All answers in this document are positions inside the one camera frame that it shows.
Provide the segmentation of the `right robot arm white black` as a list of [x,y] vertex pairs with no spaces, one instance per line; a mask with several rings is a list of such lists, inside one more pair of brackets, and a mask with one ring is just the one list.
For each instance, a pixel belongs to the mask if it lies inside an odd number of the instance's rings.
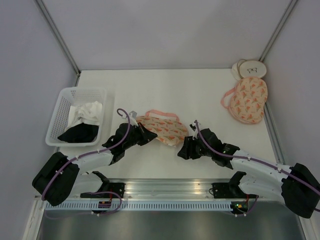
[[211,158],[218,166],[235,171],[228,192],[235,198],[255,195],[284,204],[309,219],[320,201],[320,183],[303,164],[294,166],[256,159],[238,146],[221,142],[208,128],[185,137],[177,154],[185,160]]

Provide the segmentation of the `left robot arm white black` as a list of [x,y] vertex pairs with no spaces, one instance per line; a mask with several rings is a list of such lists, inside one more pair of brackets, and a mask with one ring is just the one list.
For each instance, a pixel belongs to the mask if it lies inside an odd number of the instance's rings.
[[122,123],[101,149],[68,157],[54,153],[32,180],[31,185],[42,200],[58,206],[68,197],[107,198],[111,195],[110,180],[99,172],[101,167],[111,166],[125,156],[126,150],[144,146],[157,138],[157,134],[141,123]]

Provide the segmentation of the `floral laundry bag pink trim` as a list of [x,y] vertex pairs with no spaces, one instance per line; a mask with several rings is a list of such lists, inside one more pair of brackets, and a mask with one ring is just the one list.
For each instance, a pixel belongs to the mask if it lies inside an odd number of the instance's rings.
[[158,141],[171,147],[183,143],[189,135],[189,130],[175,113],[151,109],[135,120],[148,131],[157,134]]

